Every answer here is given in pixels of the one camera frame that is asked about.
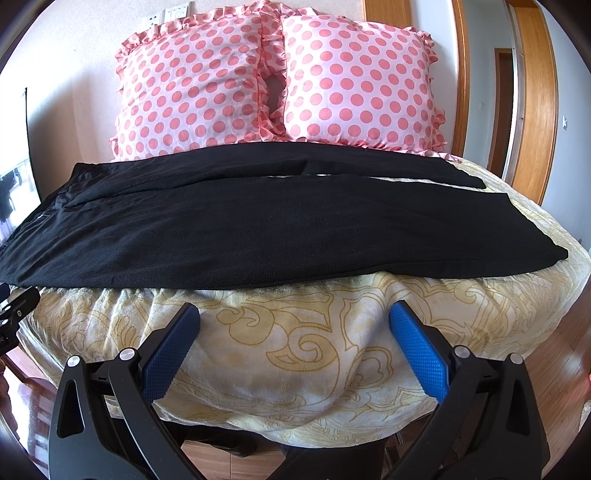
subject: metal screw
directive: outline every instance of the metal screw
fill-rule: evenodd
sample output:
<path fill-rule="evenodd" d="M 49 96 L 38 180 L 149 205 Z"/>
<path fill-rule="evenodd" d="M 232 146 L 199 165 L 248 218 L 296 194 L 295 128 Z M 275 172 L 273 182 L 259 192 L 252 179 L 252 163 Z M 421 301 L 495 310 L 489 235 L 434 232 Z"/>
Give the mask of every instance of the metal screw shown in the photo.
<path fill-rule="evenodd" d="M 521 365 L 523 363 L 523 357 L 518 353 L 510 354 L 509 358 L 515 365 Z"/>
<path fill-rule="evenodd" d="M 71 356 L 67 363 L 68 367 L 75 367 L 80 363 L 80 357 L 78 355 Z"/>
<path fill-rule="evenodd" d="M 470 356 L 470 350 L 463 345 L 455 347 L 453 352 L 460 358 L 468 358 Z"/>
<path fill-rule="evenodd" d="M 132 348 L 126 348 L 125 350 L 121 350 L 119 354 L 119 358 L 122 360 L 131 360 L 135 356 L 135 350 Z"/>

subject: doorway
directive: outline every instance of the doorway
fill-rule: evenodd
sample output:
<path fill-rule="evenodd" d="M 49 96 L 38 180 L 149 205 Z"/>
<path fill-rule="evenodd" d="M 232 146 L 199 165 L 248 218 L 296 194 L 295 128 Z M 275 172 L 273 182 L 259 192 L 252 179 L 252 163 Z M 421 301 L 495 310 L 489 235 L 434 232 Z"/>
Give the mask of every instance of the doorway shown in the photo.
<path fill-rule="evenodd" d="M 502 178 L 509 150 L 513 116 L 513 51 L 495 48 L 496 101 L 495 124 L 492 131 L 491 153 L 487 170 Z"/>

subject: black fabric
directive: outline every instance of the black fabric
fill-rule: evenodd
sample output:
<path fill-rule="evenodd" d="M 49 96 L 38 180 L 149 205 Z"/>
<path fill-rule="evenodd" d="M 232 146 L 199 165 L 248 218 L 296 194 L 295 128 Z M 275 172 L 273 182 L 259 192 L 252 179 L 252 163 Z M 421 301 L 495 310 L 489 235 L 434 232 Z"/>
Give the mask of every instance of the black fabric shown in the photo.
<path fill-rule="evenodd" d="M 497 277 L 567 258 L 505 194 L 367 177 L 476 183 L 441 159 L 398 157 L 265 142 L 78 164 L 1 247 L 0 279 L 216 290 L 381 270 Z"/>

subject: pillowcase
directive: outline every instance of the pillowcase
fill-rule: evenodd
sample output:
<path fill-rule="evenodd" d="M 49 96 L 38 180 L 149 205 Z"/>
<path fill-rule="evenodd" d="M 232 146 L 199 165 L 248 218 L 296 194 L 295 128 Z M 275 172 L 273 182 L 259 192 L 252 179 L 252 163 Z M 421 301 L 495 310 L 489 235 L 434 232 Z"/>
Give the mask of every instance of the pillowcase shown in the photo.
<path fill-rule="evenodd" d="M 272 115 L 274 140 L 443 150 L 428 34 L 281 7 L 287 87 Z"/>
<path fill-rule="evenodd" d="M 265 8 L 267 1 L 218 8 L 123 43 L 116 55 L 123 96 L 111 139 L 116 159 L 261 140 L 259 126 L 270 125 L 261 72 L 284 67 L 281 49 L 275 58 L 276 36 L 263 39 L 263 29 L 279 26 Z"/>

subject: bedspread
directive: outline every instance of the bedspread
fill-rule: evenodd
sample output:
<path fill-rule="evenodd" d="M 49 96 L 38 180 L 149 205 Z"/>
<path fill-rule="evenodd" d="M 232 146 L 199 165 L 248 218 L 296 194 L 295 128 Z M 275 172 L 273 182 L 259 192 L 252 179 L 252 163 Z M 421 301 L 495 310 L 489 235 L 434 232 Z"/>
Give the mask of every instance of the bedspread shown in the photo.
<path fill-rule="evenodd" d="M 21 322 L 21 345 L 57 384 L 70 355 L 113 358 L 191 302 L 202 328 L 166 397 L 154 404 L 161 418 L 305 447 L 387 437 L 436 405 L 388 329 L 391 304 L 406 300 L 452 345 L 477 355 L 527 356 L 556 328 L 591 272 L 587 252 L 548 213 L 476 164 L 455 165 L 484 179 L 488 191 L 507 192 L 569 258 L 535 273 L 473 280 L 380 272 L 234 291 L 42 288 L 39 306 Z M 479 215 L 469 205 L 450 208 Z"/>

